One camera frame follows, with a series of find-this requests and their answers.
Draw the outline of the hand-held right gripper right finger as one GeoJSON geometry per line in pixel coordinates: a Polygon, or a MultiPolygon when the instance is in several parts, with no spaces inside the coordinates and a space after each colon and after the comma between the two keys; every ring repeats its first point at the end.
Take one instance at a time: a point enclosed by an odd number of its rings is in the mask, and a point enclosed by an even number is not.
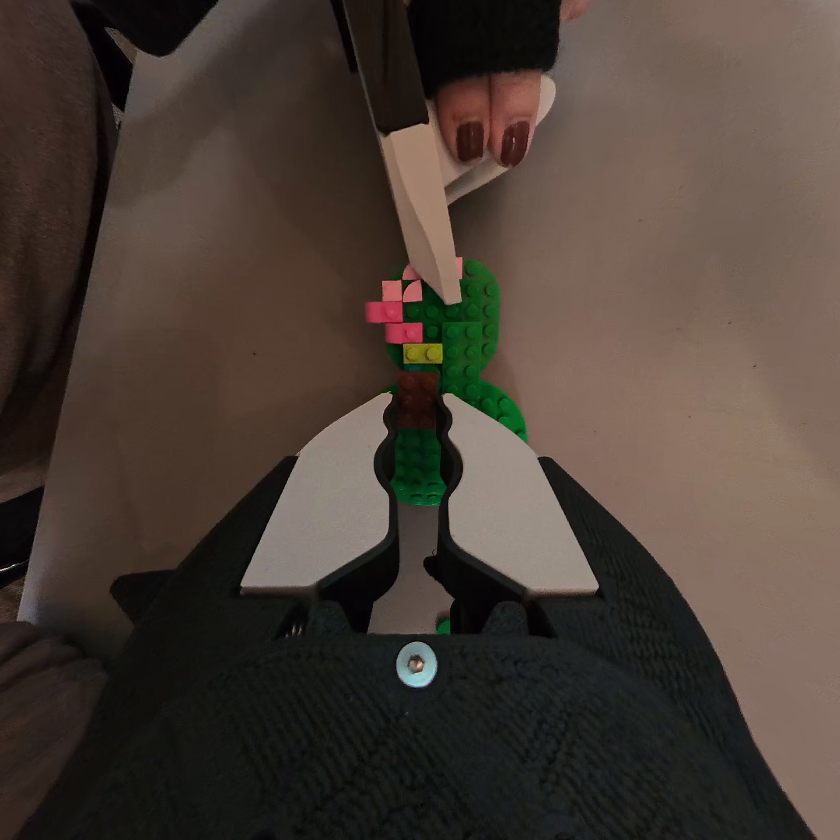
{"type": "Polygon", "coordinates": [[[484,625],[501,602],[595,595],[599,586],[540,460],[456,395],[437,402],[446,491],[427,571],[455,599],[454,625],[484,625]]]}

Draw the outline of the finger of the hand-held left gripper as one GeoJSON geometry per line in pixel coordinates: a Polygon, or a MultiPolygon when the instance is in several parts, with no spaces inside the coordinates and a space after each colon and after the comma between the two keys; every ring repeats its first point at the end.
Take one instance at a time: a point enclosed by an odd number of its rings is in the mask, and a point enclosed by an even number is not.
{"type": "Polygon", "coordinates": [[[439,167],[438,133],[429,123],[380,135],[408,261],[447,305],[461,302],[459,269],[439,167]]]}

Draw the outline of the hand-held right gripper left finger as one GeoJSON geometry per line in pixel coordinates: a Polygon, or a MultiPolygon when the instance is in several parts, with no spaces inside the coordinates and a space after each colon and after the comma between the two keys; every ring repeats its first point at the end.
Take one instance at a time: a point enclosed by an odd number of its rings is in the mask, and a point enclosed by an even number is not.
{"type": "Polygon", "coordinates": [[[335,421],[299,452],[240,582],[242,595],[334,601],[355,631],[399,571],[397,433],[389,392],[335,421]]]}

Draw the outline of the green lego build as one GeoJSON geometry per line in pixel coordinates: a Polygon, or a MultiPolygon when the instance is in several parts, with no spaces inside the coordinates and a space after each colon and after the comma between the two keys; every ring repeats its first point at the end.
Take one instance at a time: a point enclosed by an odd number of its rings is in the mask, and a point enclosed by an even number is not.
{"type": "MultiPolygon", "coordinates": [[[[406,266],[398,276],[382,282],[378,301],[365,303],[365,320],[384,327],[386,351],[398,370],[397,380],[403,371],[437,372],[437,397],[456,396],[527,442],[526,423],[516,403],[483,378],[499,340],[497,280],[473,259],[457,258],[457,265],[460,303],[443,303],[415,269],[406,266]]],[[[387,390],[396,404],[397,380],[387,390]]],[[[440,459],[435,430],[398,427],[392,478],[396,498],[419,507],[438,506],[445,493],[440,459]]]]}

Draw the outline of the brown lego brick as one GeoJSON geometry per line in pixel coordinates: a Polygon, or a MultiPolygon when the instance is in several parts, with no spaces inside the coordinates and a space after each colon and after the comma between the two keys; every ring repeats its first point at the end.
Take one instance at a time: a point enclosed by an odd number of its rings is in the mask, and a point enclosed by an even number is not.
{"type": "Polygon", "coordinates": [[[397,425],[400,429],[435,430],[437,372],[403,371],[397,380],[397,425]]]}

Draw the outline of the person's left hand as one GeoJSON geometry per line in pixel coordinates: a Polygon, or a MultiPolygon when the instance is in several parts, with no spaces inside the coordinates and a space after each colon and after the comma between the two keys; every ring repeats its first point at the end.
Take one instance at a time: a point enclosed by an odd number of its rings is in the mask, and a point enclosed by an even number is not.
{"type": "Polygon", "coordinates": [[[437,120],[449,152],[466,165],[486,152],[506,168],[529,152],[537,123],[542,72],[495,73],[450,82],[435,95],[437,120]]]}

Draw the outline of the person's grey-brown clothing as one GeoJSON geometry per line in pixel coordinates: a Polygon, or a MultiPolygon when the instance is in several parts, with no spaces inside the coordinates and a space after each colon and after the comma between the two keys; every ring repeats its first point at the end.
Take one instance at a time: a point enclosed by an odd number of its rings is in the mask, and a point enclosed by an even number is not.
{"type": "MultiPolygon", "coordinates": [[[[1,3],[2,569],[32,550],[116,129],[70,2],[1,3]]],[[[15,838],[106,679],[78,646],[1,626],[1,831],[15,838]]]]}

